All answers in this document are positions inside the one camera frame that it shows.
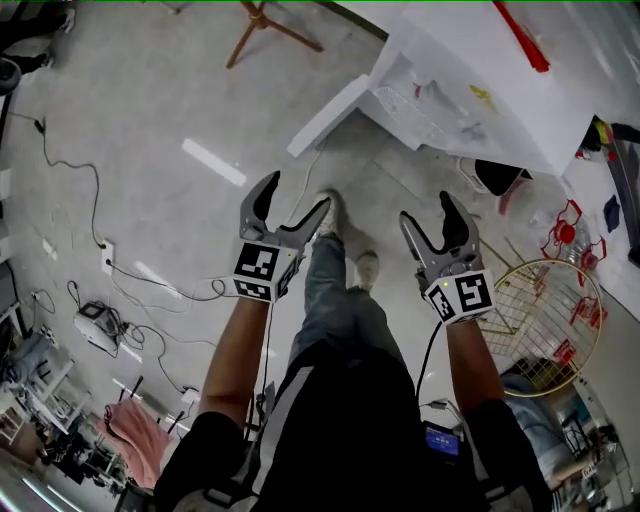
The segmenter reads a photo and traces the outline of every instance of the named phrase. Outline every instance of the gold wire basket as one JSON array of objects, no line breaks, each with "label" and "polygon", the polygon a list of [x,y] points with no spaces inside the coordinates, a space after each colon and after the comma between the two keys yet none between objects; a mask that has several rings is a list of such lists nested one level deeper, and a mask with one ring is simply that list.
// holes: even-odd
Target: gold wire basket
[{"label": "gold wire basket", "polygon": [[[580,286],[578,275],[584,278]],[[575,265],[552,259],[512,268],[495,287],[496,309],[479,319],[489,350],[511,359],[535,397],[569,384],[588,363],[600,338],[598,287]]]}]

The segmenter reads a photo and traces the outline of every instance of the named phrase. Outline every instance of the tripod leg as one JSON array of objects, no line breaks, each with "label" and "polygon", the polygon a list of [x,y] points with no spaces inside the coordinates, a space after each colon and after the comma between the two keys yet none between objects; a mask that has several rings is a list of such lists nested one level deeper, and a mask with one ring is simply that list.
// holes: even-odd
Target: tripod leg
[{"label": "tripod leg", "polygon": [[244,45],[247,43],[249,36],[251,36],[255,28],[256,28],[256,23],[254,22],[254,20],[251,20],[251,23],[247,27],[247,30],[245,30],[244,34],[240,38],[240,41],[238,41],[238,44],[233,50],[231,57],[229,57],[229,61],[227,62],[227,69],[231,69],[233,65],[236,63],[236,59],[238,58],[238,55],[240,55],[242,48],[244,48]]},{"label": "tripod leg", "polygon": [[322,46],[320,46],[319,44],[309,41],[308,39],[302,37],[300,34],[296,34],[293,30],[289,30],[287,27],[280,25],[280,23],[276,23],[275,21],[267,19],[267,24],[270,27],[275,28],[278,32],[282,32],[284,35],[287,35],[295,39],[296,41],[302,43],[305,46],[308,46],[309,48],[311,48],[316,52],[324,51]]}]

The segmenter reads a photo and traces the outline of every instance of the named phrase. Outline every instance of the jeans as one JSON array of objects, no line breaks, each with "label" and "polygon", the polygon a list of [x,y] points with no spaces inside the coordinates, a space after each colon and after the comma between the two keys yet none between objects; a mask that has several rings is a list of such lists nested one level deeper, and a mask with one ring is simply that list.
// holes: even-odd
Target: jeans
[{"label": "jeans", "polygon": [[387,315],[367,291],[347,290],[346,273],[342,242],[334,235],[319,237],[305,282],[306,318],[293,341],[289,364],[318,341],[345,348],[369,345],[404,364],[387,326]]}]

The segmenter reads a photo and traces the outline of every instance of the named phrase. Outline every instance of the human arm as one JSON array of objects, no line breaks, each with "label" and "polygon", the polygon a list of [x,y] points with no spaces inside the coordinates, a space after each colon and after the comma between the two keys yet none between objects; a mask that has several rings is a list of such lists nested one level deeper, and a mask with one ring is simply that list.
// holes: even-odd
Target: human arm
[{"label": "human arm", "polygon": [[467,417],[488,400],[502,400],[504,388],[475,320],[447,326],[453,392]]},{"label": "human arm", "polygon": [[193,491],[224,486],[242,464],[242,430],[258,375],[268,311],[267,303],[238,300],[209,365],[198,417],[156,483],[159,511],[173,510]]},{"label": "human arm", "polygon": [[219,412],[244,428],[258,376],[268,311],[266,302],[238,299],[211,359],[198,415]]},{"label": "human arm", "polygon": [[524,487],[534,508],[551,494],[531,443],[504,402],[504,387],[475,320],[447,326],[453,391],[480,460],[493,482],[511,493]]}]

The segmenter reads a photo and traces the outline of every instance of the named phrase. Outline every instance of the blue screen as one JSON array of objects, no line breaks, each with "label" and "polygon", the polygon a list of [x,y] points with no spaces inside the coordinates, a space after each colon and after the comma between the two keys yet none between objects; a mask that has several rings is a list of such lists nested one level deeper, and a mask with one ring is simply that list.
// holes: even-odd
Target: blue screen
[{"label": "blue screen", "polygon": [[430,427],[427,427],[427,445],[429,448],[447,455],[458,455],[458,438]]}]

